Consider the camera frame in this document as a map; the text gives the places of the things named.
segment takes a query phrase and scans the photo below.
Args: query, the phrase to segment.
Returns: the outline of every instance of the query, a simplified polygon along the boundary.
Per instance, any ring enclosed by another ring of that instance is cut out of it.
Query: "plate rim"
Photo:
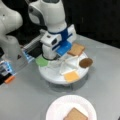
[[[84,101],[86,101],[86,102],[89,104],[89,106],[90,106],[90,108],[92,109],[92,111],[94,112],[94,116],[95,116],[95,117],[94,117],[94,118],[95,118],[94,120],[97,120],[96,110],[95,110],[95,108],[93,107],[93,105],[92,105],[86,98],[84,98],[84,97],[82,97],[82,96],[79,96],[79,95],[64,95],[64,96],[61,96],[61,97],[55,99],[55,100],[50,104],[50,106],[49,106],[48,109],[47,109],[45,120],[49,120],[47,117],[48,117],[48,113],[49,113],[49,111],[50,111],[50,108],[51,108],[55,103],[57,103],[58,100],[60,100],[60,99],[62,99],[62,98],[64,98],[64,97],[78,97],[78,98],[83,99]]]

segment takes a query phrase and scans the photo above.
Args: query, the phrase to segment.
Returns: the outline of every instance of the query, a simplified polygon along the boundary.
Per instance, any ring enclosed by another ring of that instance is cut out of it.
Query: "yellow food item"
[[[80,76],[75,71],[72,71],[64,74],[64,78],[67,82],[73,82],[73,81],[79,80]]]

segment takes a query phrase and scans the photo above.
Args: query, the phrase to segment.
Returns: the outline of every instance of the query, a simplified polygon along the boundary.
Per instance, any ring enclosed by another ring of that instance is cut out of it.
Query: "gray table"
[[[78,36],[86,54],[94,60],[88,79],[71,93],[51,90],[33,61],[9,85],[0,87],[0,120],[45,120],[49,105],[58,97],[76,94],[88,99],[98,120],[120,116],[120,49]]]

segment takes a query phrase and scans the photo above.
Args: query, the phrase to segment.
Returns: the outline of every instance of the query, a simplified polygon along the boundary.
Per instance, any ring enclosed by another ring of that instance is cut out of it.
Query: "blue object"
[[[62,40],[58,43],[58,45],[56,45],[52,48],[52,50],[54,50],[57,47],[59,47],[56,50],[56,53],[58,55],[63,56],[65,53],[67,53],[71,49],[72,44],[70,42],[68,42],[67,39],[70,36],[72,36],[72,34],[68,35],[68,29],[67,28],[65,28],[63,31],[58,32],[58,33],[51,33],[51,32],[49,32],[49,33],[50,34],[61,34]]]
[[[69,51],[72,47],[72,44],[68,41],[65,41],[57,50],[57,54],[63,56],[67,51]]]

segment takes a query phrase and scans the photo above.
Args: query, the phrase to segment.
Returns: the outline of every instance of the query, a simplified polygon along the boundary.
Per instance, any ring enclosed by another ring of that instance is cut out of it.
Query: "brown food item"
[[[76,108],[73,108],[68,115],[64,118],[64,120],[88,120],[88,117],[81,113]]]
[[[80,65],[80,67],[82,67],[82,68],[87,68],[87,67],[91,66],[92,63],[93,63],[93,60],[92,60],[92,59],[90,59],[90,58],[85,58],[85,59],[83,59],[83,60],[80,61],[79,65]]]
[[[84,50],[85,50],[85,47],[83,45],[74,43],[71,50],[68,51],[68,54],[72,56],[80,56]]]

